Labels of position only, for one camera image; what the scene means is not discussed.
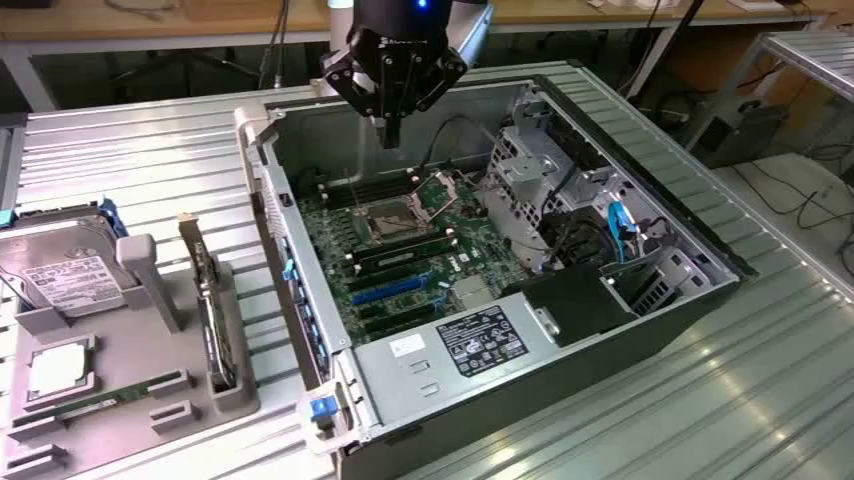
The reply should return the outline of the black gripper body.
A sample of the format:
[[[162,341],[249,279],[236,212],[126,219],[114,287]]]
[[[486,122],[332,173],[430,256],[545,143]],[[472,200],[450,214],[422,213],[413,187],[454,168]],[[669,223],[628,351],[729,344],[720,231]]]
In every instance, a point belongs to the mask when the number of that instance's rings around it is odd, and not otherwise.
[[[414,79],[449,48],[449,1],[356,1],[349,53],[380,86]]]

